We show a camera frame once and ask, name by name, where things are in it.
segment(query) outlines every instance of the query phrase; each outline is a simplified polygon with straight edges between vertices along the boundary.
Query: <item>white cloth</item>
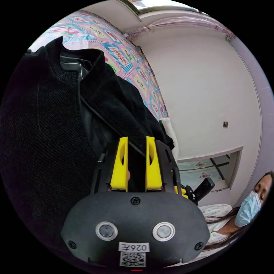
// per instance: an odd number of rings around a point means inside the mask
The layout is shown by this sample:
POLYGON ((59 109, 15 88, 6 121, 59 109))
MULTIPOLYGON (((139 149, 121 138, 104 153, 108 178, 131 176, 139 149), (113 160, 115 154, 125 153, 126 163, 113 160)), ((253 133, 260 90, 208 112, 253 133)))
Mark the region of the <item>white cloth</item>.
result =
MULTIPOLYGON (((229 213, 232 210, 232 207, 227 204, 216 204, 216 205, 202 206, 202 207, 199 207, 199 209, 202 211, 204 217, 205 218, 207 217, 207 220, 215 220, 214 217, 225 216, 227 213, 229 213)), ((216 243, 216 242, 219 242, 227 237, 225 235, 217 233, 216 231, 218 231, 220 228, 222 228, 229 220, 230 220, 230 218, 226 219, 224 221, 218 222, 218 223, 212 223, 212 224, 207 225, 208 230, 210 232, 210 238, 207 243, 216 243)), ((212 249, 212 250, 202 251, 198 255, 198 257, 196 257, 195 259, 193 259, 187 263, 192 263, 192 262, 201 260, 203 258, 206 258, 206 257, 220 251, 221 249, 225 248, 226 246, 212 249)), ((179 266, 179 265, 184 265, 187 263, 177 263, 172 266, 179 266)))
POLYGON ((162 118, 161 121, 163 123, 166 134, 173 140, 174 149, 171 152, 172 152, 172 155, 173 155, 175 161, 177 162, 178 157, 179 157, 179 145, 178 145, 178 141, 176 138, 176 134, 175 134, 174 129, 171 125, 171 121, 169 118, 162 118))

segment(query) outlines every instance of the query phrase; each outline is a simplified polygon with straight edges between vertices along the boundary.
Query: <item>screw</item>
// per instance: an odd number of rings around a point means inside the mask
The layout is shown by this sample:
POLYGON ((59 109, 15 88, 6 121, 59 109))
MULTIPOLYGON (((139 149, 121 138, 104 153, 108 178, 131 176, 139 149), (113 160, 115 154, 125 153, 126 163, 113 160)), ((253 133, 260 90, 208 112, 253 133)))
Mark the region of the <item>screw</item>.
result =
POLYGON ((130 202, 135 206, 135 205, 138 205, 138 204, 141 202, 141 200, 140 200, 140 198, 138 198, 138 197, 133 197, 133 198, 130 200, 130 202))
POLYGON ((195 245, 195 250, 200 250, 200 249, 202 249, 202 247, 204 246, 204 243, 202 243, 202 242, 199 242, 199 243, 197 243, 196 245, 195 245))
POLYGON ((73 241, 68 241, 68 246, 69 246, 71 249, 76 249, 76 243, 73 242, 73 241))

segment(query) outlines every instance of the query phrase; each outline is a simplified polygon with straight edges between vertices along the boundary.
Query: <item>woman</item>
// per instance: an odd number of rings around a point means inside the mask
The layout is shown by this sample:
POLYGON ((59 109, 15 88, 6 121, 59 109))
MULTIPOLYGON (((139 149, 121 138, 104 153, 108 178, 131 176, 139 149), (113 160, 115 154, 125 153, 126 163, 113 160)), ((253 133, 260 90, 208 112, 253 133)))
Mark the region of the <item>woman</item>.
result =
POLYGON ((200 207, 208 225, 210 239, 199 256, 187 263, 208 257, 236 240, 239 237, 239 233, 250 226, 251 221, 261 210, 261 206, 266 200, 273 183, 274 172, 270 171, 259 180, 240 207, 232 209, 227 204, 200 207))

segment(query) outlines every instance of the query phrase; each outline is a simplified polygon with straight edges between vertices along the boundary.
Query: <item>blue surgical mask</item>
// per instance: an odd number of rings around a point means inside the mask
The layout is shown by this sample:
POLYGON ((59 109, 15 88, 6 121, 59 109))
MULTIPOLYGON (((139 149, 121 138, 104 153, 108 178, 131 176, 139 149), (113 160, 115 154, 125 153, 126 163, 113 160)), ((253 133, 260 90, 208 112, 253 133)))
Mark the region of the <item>blue surgical mask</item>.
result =
POLYGON ((261 210, 261 202, 257 193, 252 191, 242 202, 235 218, 235 225, 242 227, 249 224, 261 210))

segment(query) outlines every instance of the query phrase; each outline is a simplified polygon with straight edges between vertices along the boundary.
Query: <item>black sweater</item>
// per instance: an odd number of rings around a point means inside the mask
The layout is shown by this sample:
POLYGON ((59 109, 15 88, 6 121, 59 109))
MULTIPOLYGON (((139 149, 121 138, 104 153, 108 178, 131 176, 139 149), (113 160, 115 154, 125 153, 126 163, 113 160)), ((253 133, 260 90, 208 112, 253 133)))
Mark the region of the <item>black sweater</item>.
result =
MULTIPOLYGON (((114 73, 102 51, 70 51, 62 42, 59 37, 25 54, 9 81, 0 112, 0 172, 27 228, 58 255, 77 261, 60 231, 71 207, 90 193, 98 160, 83 125, 79 95, 119 132, 112 136, 128 136, 141 152, 146 152, 146 136, 174 146, 137 88, 114 73), (61 55, 92 64, 80 84, 78 72, 61 67, 61 55)), ((133 180, 142 180, 144 165, 138 165, 143 156, 131 147, 129 157, 133 180)))

